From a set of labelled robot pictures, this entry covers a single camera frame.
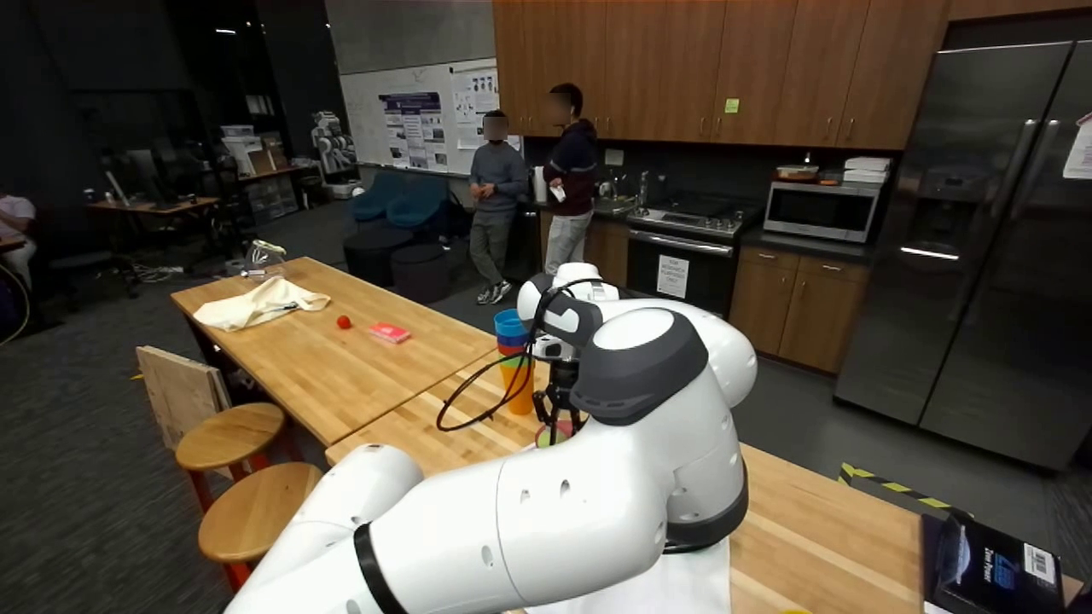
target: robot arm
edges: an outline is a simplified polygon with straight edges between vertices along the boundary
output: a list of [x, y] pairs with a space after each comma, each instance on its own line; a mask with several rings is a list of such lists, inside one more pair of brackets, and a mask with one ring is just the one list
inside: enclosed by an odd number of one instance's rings
[[582, 596], [662, 551], [721, 541], [748, 507], [729, 406], [755, 381], [750, 343], [671, 300], [579, 293], [547, 328], [579, 353], [573, 402], [592, 423], [559, 445], [427, 480], [401, 453], [359, 445], [228, 610], [509, 610]]

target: refrigerator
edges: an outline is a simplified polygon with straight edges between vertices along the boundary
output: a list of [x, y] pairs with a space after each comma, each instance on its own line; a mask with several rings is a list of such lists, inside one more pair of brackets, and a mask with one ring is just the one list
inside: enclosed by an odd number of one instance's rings
[[1089, 111], [1092, 40], [936, 53], [835, 398], [1069, 466], [1092, 430]]

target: person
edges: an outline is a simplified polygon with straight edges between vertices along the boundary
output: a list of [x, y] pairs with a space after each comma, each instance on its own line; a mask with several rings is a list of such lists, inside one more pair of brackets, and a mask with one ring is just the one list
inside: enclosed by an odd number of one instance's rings
[[548, 234], [547, 234], [547, 276], [563, 261], [582, 259], [582, 234], [589, 226], [592, 170], [598, 170], [598, 133], [592, 121], [579, 117], [582, 91], [573, 83], [559, 83], [547, 95], [547, 117], [559, 126], [559, 140], [547, 157], [548, 184]]
[[33, 239], [26, 234], [26, 226], [33, 221], [33, 201], [17, 195], [0, 195], [0, 252], [7, 267], [29, 283], [29, 259], [36, 252]]
[[505, 140], [509, 117], [503, 110], [485, 111], [480, 128], [488, 144], [475, 151], [471, 164], [471, 259], [476, 276], [488, 283], [476, 293], [476, 302], [503, 302], [513, 293], [513, 283], [505, 279], [505, 257], [514, 209], [525, 199], [525, 164]]

